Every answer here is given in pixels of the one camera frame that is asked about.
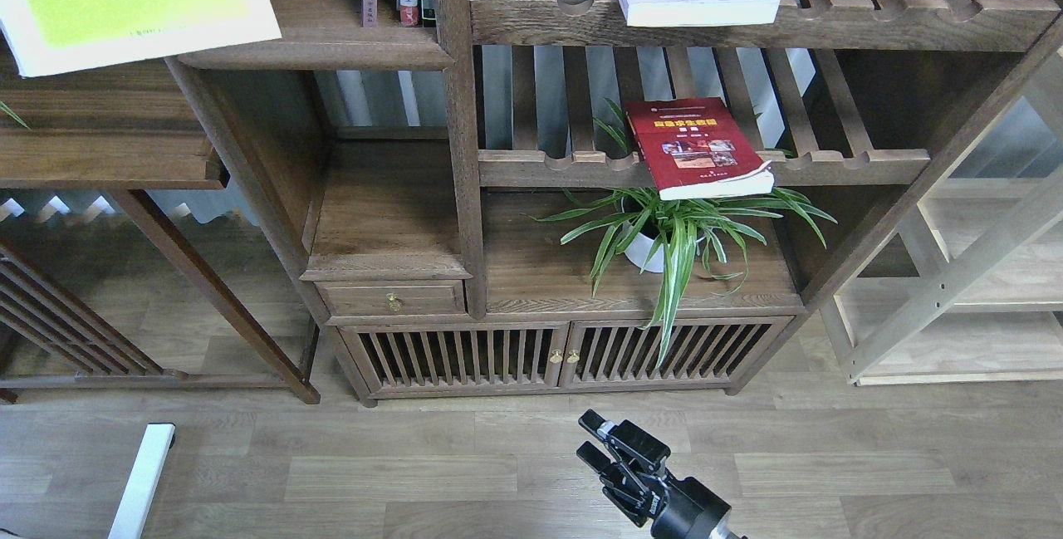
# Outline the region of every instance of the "wooden floor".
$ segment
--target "wooden floor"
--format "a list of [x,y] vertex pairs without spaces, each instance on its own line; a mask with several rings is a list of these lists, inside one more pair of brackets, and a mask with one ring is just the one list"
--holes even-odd
[[149,422],[176,424],[145,537],[648,537],[573,455],[630,419],[750,539],[1063,537],[1063,383],[853,388],[819,319],[739,397],[432,399],[360,407],[319,354],[284,391],[27,391],[0,407],[0,527],[103,537]]

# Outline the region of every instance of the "wooden shelf board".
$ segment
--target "wooden shelf board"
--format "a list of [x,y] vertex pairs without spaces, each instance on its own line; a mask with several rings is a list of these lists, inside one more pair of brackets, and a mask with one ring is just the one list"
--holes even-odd
[[[959,195],[964,182],[943,193],[930,195],[923,202],[931,229],[938,232],[951,257],[959,256],[992,225],[1003,210],[1018,201],[1023,191],[1033,186],[1028,181],[1002,184],[985,181],[980,191]],[[996,198],[984,188],[997,188]],[[1063,225],[1056,225],[1032,242],[1017,248],[980,282],[973,285],[957,303],[966,310],[1052,310],[1063,307]]]
[[[786,157],[761,150],[772,162],[779,186],[854,186],[911,184],[930,162],[926,150],[871,150],[846,157],[836,150],[816,150]],[[605,153],[578,152],[550,157],[542,150],[479,150],[479,182],[485,187],[630,188],[653,186],[638,155],[612,159]]]
[[303,281],[465,279],[450,149],[339,142]]
[[399,24],[391,0],[377,5],[376,28],[361,27],[361,0],[270,0],[281,39],[180,55],[213,69],[441,70],[453,60],[435,29]]
[[[591,298],[588,273],[601,235],[589,233],[560,247],[559,239],[578,223],[537,223],[542,217],[571,208],[558,191],[490,193],[485,201],[485,251],[490,314],[557,314],[586,319],[643,319],[653,311],[660,287],[657,274],[639,274],[623,256],[609,266],[597,296]],[[769,247],[752,243],[749,277],[741,290],[727,297],[736,284],[704,279],[698,265],[680,305],[680,317],[798,315],[805,305],[794,289],[787,264],[771,229],[758,222]],[[733,260],[720,273],[741,271]]]
[[1050,0],[979,0],[966,20],[944,0],[902,0],[892,17],[871,0],[782,0],[775,23],[702,29],[630,28],[618,0],[470,0],[473,43],[485,46],[803,47],[1026,51],[1059,14]]
[[11,188],[223,188],[221,161],[161,62],[19,78],[0,46],[0,184]]
[[[840,293],[849,338],[859,346],[904,304],[914,279],[855,279]],[[956,307],[861,376],[861,385],[1063,378],[1063,329],[1051,313]]]

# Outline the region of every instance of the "white flower pot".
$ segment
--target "white flower pot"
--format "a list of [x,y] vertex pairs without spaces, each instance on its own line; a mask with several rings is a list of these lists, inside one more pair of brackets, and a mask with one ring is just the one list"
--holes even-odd
[[[621,228],[621,233],[626,234],[631,230],[631,225],[625,223]],[[649,254],[649,248],[653,247],[654,239],[648,237],[641,232],[635,236],[635,241],[624,251],[624,256],[627,260],[635,264],[635,267],[642,267],[642,264],[646,264],[645,271],[652,271],[652,273],[662,273],[664,271],[664,248],[661,247],[657,249],[657,254],[654,255],[649,263],[646,263],[646,256]]]

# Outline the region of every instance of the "robotic arm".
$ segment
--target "robotic arm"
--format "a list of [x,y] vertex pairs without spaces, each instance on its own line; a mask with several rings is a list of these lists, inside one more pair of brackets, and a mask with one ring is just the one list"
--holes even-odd
[[668,445],[630,421],[619,425],[595,410],[579,418],[612,458],[589,441],[576,455],[602,482],[602,492],[642,526],[653,519],[654,539],[739,539],[727,528],[730,506],[694,477],[679,481],[664,467]]

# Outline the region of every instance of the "drawer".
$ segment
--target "drawer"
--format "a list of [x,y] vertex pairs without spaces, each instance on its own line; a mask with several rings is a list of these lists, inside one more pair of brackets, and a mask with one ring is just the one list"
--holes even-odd
[[416,282],[318,282],[332,317],[465,313],[459,279]]

